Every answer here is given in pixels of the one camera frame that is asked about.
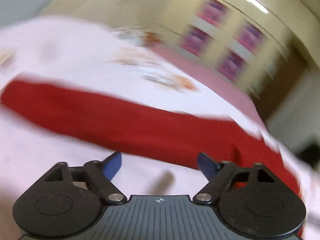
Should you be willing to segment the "upper left purple poster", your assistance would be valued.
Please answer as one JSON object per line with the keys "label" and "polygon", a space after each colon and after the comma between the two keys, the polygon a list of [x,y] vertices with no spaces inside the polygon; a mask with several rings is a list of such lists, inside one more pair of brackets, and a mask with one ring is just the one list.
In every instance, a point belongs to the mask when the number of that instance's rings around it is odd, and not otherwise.
{"label": "upper left purple poster", "polygon": [[192,25],[214,36],[224,24],[229,8],[217,0],[204,0],[196,11]]}

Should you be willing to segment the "upper right purple poster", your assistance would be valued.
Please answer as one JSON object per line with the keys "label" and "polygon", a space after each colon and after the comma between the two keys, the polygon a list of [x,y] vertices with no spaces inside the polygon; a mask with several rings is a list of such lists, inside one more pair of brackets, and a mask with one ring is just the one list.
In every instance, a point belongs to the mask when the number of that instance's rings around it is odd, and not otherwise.
{"label": "upper right purple poster", "polygon": [[265,34],[255,25],[246,21],[235,37],[235,41],[255,55],[265,39]]}

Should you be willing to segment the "lower right purple poster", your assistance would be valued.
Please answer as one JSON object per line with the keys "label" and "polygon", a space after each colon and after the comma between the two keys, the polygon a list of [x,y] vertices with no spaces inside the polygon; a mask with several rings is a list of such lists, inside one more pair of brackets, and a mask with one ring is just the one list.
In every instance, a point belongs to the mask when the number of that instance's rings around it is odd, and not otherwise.
{"label": "lower right purple poster", "polygon": [[217,71],[231,82],[234,82],[250,59],[251,57],[246,54],[228,49],[224,58],[218,64]]}

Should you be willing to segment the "lower left purple poster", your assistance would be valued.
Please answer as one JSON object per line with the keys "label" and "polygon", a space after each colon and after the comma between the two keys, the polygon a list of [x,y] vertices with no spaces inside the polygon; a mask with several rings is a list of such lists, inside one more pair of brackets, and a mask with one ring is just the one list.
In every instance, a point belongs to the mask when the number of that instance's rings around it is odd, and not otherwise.
{"label": "lower left purple poster", "polygon": [[183,37],[180,47],[194,56],[200,56],[206,49],[212,37],[201,29],[190,25]]}

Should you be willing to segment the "white floral duvet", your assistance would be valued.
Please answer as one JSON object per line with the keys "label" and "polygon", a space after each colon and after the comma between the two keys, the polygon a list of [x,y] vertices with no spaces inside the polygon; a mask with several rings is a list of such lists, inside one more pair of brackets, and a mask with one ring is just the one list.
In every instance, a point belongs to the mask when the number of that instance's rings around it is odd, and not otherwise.
{"label": "white floral duvet", "polygon": [[[39,17],[1,29],[1,85],[14,77],[110,94],[167,111],[232,119],[274,150],[298,178],[308,210],[304,239],[319,239],[319,174],[296,159],[265,128],[188,76],[195,90],[148,80],[185,76],[163,57],[116,38],[107,27],[69,17]],[[1,239],[19,239],[12,217],[15,200],[58,161],[82,165],[104,159],[110,150],[37,127],[1,108]]]}

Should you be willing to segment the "red knit sweater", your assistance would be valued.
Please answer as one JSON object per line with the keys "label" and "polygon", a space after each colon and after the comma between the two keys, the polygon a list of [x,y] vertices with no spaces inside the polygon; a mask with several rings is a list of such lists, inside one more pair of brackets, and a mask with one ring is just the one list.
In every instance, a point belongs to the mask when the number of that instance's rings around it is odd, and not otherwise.
{"label": "red knit sweater", "polygon": [[300,191],[281,155],[234,121],[172,113],[26,79],[11,81],[1,94],[1,103],[55,133],[167,163],[196,168],[201,152],[242,167],[262,163],[294,193]]}

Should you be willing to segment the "pink checked bedsheet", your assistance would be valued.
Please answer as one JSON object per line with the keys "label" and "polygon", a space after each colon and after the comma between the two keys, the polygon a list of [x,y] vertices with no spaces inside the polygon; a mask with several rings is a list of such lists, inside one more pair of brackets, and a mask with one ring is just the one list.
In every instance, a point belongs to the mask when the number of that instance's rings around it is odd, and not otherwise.
{"label": "pink checked bedsheet", "polygon": [[238,89],[233,83],[228,81],[223,75],[213,69],[206,68],[195,60],[188,59],[183,56],[182,53],[165,45],[153,45],[151,50],[206,87],[210,88],[220,97],[244,113],[244,115],[256,122],[259,126],[262,128],[266,127],[251,98],[245,92]]}

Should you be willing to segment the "cream wardrobe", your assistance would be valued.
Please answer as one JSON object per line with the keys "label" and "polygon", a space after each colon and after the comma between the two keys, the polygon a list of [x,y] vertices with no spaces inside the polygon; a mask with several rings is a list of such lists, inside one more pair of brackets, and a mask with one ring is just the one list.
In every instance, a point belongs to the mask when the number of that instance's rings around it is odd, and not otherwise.
{"label": "cream wardrobe", "polygon": [[[179,48],[196,11],[204,0],[52,0],[42,15],[67,15],[112,28],[142,29],[159,35],[161,42]],[[319,8],[303,0],[217,0],[229,8],[220,31],[197,60],[216,68],[228,49],[251,57],[236,80],[249,89],[267,74],[277,58],[285,59],[294,43],[314,65],[319,65]],[[253,55],[235,37],[248,21],[265,39]]]}

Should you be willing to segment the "purple poster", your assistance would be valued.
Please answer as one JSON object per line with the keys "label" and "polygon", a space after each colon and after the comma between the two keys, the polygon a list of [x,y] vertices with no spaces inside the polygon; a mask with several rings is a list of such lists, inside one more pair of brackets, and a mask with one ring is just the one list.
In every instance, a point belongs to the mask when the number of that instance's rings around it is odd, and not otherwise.
{"label": "purple poster", "polygon": [[196,11],[192,25],[214,36],[224,24],[229,8],[217,0],[204,0]]}
{"label": "purple poster", "polygon": [[246,21],[235,37],[235,41],[255,55],[265,39],[265,34],[255,25]]}
{"label": "purple poster", "polygon": [[206,49],[212,37],[201,29],[190,25],[183,37],[180,47],[194,56],[200,56]]}
{"label": "purple poster", "polygon": [[250,59],[251,57],[246,54],[228,49],[224,58],[218,64],[217,71],[231,82],[234,82]]}

